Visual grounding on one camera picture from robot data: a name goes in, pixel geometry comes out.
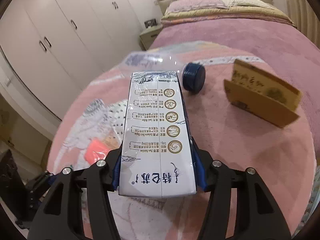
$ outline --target blue bottle cap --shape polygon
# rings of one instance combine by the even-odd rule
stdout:
[[[182,74],[182,85],[185,90],[199,93],[204,85],[205,68],[200,64],[189,63]]]

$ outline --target nightstand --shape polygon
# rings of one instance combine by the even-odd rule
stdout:
[[[153,26],[150,28],[145,29],[141,34],[140,34],[140,39],[145,47],[145,49],[149,49],[151,44],[154,42],[158,34],[161,32],[163,29],[163,25],[159,24],[157,26]]]

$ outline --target pink bedspread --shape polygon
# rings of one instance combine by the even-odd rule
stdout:
[[[198,95],[182,91],[191,134],[201,149],[230,168],[256,168],[293,233],[310,198],[316,163],[303,109],[298,107],[300,118],[296,122],[280,129],[230,105],[223,79],[231,78],[235,58],[274,73],[272,68],[255,55],[239,49],[203,43],[191,44],[193,49],[188,51],[185,47],[183,44],[174,46],[170,52],[184,63],[200,60],[206,68],[205,84]],[[108,137],[108,142],[115,142],[117,135],[123,133],[129,86],[130,79],[125,78],[119,68],[111,69],[90,83],[59,127],[49,156],[47,168],[50,172],[57,173],[71,165],[75,170],[88,167],[84,154],[94,138]],[[115,143],[114,148],[119,147],[120,142]],[[118,192],[108,195],[122,239],[195,240],[210,194],[200,191],[196,195],[170,199],[129,198],[119,196]],[[232,195],[227,236],[233,233],[235,199]],[[83,205],[85,232],[92,236],[85,195]]]
[[[256,19],[218,19],[164,28],[152,48],[211,41],[255,54],[303,92],[301,105],[320,155],[320,50],[294,27]]]

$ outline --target gold circular icon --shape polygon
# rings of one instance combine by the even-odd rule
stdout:
[[[182,143],[179,141],[171,141],[168,143],[168,150],[171,153],[179,153],[182,150]]]
[[[180,128],[176,125],[170,125],[168,128],[167,128],[167,134],[170,136],[170,137],[177,137],[180,133]]]
[[[164,106],[168,109],[174,109],[176,107],[177,103],[176,101],[169,99],[164,102]]]
[[[168,122],[175,122],[178,120],[178,114],[176,112],[168,112],[165,115],[165,118],[167,119]]]
[[[174,90],[171,88],[168,88],[163,91],[164,95],[168,98],[172,97],[174,95]]]

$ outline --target pillow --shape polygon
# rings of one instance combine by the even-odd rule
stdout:
[[[173,1],[166,10],[167,13],[183,12],[204,8],[223,8],[228,7],[221,0],[177,0]]]
[[[265,3],[261,0],[221,0],[225,3],[225,5],[232,6],[254,6],[254,7],[263,7],[268,9],[274,9],[273,6]]]

